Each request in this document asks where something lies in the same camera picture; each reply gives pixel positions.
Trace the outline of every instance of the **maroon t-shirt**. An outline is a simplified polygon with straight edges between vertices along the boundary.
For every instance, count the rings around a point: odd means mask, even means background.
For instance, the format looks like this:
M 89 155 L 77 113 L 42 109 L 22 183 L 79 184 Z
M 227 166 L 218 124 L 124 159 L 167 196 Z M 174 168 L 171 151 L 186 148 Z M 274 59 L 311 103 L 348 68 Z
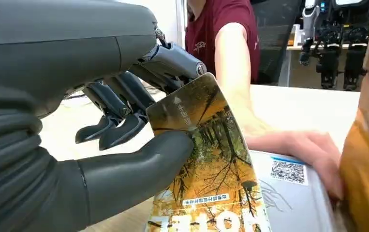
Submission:
M 258 76 L 260 50 L 250 0 L 206 0 L 200 16 L 195 21 L 192 18 L 189 19 L 185 37 L 186 50 L 205 63 L 208 72 L 216 74 L 214 41 L 219 30 L 227 23 L 239 23 L 247 31 L 251 82 L 255 83 Z

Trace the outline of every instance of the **white wall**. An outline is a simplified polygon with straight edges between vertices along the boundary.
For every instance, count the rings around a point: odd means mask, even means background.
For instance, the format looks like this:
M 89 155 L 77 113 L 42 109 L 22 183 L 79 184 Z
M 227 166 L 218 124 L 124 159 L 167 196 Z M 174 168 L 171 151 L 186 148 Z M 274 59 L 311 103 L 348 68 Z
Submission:
M 149 8 L 165 33 L 166 40 L 184 47 L 184 3 L 185 0 L 118 0 Z

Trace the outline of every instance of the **arrow symbol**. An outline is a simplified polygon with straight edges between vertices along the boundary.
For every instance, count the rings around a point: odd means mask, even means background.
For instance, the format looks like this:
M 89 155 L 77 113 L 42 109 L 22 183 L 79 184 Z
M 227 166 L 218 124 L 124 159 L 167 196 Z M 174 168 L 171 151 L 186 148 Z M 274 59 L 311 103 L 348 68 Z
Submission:
M 180 103 L 181 103 L 181 99 L 180 99 L 180 98 L 178 98 L 178 97 L 174 97 L 174 101 L 173 101 L 173 103 L 174 103 L 175 105 L 180 104 Z

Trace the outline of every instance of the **black chair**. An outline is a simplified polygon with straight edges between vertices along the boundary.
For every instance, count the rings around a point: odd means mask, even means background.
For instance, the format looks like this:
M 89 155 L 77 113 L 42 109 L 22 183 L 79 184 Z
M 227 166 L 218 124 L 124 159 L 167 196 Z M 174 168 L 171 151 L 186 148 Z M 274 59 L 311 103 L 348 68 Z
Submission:
M 302 0 L 251 0 L 260 44 L 257 84 L 277 85 Z

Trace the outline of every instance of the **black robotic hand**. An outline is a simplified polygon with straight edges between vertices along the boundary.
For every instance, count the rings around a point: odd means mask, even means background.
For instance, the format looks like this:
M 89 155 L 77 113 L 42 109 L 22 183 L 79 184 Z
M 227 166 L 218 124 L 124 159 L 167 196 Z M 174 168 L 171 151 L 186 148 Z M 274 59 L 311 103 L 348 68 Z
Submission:
M 144 110 L 154 100 L 134 75 L 169 93 L 205 72 L 183 49 L 157 45 L 157 38 L 157 21 L 142 6 L 0 0 L 0 231 L 78 231 L 173 180 L 193 148 L 181 132 L 132 154 L 82 160 L 58 162 L 39 147 L 40 118 L 79 89 L 97 100 L 103 117 L 76 141 L 99 138 L 106 149 L 147 122 Z

